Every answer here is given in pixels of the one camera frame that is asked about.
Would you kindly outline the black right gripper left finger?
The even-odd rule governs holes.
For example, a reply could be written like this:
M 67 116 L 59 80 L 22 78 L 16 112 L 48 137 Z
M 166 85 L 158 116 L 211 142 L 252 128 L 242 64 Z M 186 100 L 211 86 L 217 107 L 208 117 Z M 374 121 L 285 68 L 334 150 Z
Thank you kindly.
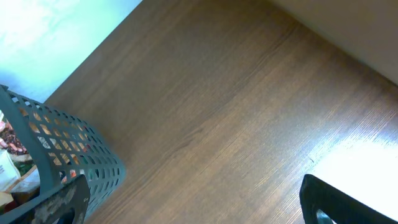
M 90 201 L 84 175 L 1 215 L 1 223 L 83 223 Z

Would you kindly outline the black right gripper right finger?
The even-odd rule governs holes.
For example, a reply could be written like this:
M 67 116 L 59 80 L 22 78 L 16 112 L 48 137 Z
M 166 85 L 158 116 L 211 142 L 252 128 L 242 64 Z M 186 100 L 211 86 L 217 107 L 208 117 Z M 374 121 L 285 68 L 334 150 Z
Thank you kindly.
M 312 174 L 304 175 L 299 198 L 306 224 L 397 224 L 396 220 L 379 213 Z

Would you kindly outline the brown snack bag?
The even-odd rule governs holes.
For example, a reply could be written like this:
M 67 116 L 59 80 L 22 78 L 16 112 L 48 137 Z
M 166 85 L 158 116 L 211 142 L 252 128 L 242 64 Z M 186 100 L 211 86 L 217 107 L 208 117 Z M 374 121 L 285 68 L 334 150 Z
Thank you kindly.
M 1 191 L 31 193 L 39 187 L 37 166 L 1 112 Z

